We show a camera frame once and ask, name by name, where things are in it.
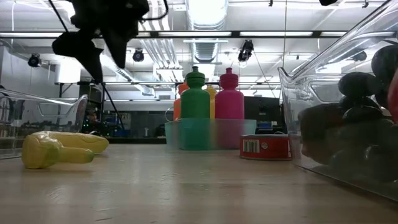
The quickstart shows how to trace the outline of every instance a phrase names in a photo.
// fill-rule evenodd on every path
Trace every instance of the red can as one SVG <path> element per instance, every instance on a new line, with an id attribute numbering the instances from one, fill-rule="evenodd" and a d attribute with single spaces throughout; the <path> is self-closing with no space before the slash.
<path id="1" fill-rule="evenodd" d="M 292 160 L 287 134 L 252 134 L 241 136 L 240 157 L 266 161 Z"/>

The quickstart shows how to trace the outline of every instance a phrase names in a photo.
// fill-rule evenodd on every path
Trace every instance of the yellow plastic toy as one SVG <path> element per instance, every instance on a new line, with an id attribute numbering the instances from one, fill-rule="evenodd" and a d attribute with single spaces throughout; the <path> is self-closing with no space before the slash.
<path id="1" fill-rule="evenodd" d="M 215 97 L 217 91 L 211 86 L 207 85 L 206 91 L 210 94 L 210 119 L 215 117 Z"/>
<path id="2" fill-rule="evenodd" d="M 28 135 L 22 145 L 22 162 L 26 168 L 41 169 L 57 162 L 84 164 L 103 152 L 109 142 L 91 134 L 41 131 Z"/>

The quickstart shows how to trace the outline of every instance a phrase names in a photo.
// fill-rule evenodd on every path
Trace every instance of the table surface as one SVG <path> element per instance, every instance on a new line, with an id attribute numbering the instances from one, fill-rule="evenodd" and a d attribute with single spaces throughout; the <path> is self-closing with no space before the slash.
<path id="1" fill-rule="evenodd" d="M 46 223 L 398 223 L 398 205 L 291 162 L 110 145 L 91 164 L 0 161 L 0 219 Z"/>

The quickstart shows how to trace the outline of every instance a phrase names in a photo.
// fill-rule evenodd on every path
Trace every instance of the barcode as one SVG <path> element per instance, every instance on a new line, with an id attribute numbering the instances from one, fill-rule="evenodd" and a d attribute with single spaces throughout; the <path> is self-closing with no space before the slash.
<path id="1" fill-rule="evenodd" d="M 243 140 L 243 151 L 260 153 L 260 140 Z"/>

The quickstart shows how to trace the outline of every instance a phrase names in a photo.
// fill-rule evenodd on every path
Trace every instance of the yellow water bottle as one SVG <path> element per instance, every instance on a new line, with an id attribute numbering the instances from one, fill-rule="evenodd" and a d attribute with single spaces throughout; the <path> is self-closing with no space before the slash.
<path id="1" fill-rule="evenodd" d="M 215 97 L 217 91 L 212 87 L 212 85 L 207 85 L 206 91 L 210 94 L 210 119 L 215 117 Z"/>

